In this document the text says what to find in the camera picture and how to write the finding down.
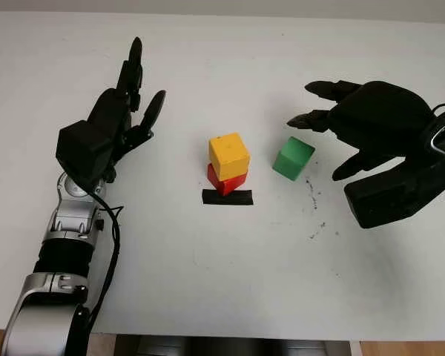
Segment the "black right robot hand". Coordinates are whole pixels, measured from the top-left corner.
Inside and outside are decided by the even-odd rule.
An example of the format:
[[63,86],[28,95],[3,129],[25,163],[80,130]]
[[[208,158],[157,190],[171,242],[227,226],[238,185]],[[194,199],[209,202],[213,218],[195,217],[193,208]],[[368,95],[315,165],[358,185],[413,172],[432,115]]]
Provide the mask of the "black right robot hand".
[[341,142],[358,149],[333,172],[334,181],[370,171],[398,156],[413,155],[422,133],[435,120],[419,95],[388,82],[315,81],[305,89],[336,105],[297,115],[287,125],[320,133],[330,130]]

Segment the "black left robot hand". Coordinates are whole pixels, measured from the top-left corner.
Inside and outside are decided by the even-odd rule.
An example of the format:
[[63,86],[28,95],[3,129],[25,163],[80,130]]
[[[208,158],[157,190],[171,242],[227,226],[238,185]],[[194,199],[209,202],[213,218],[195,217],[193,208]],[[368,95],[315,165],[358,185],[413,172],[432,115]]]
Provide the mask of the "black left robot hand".
[[122,63],[115,88],[107,89],[97,99],[88,122],[111,141],[111,155],[102,178],[107,183],[116,179],[115,165],[124,155],[147,142],[165,101],[166,91],[158,91],[144,112],[140,124],[131,124],[131,114],[139,110],[142,87],[142,41],[136,37],[128,59]]

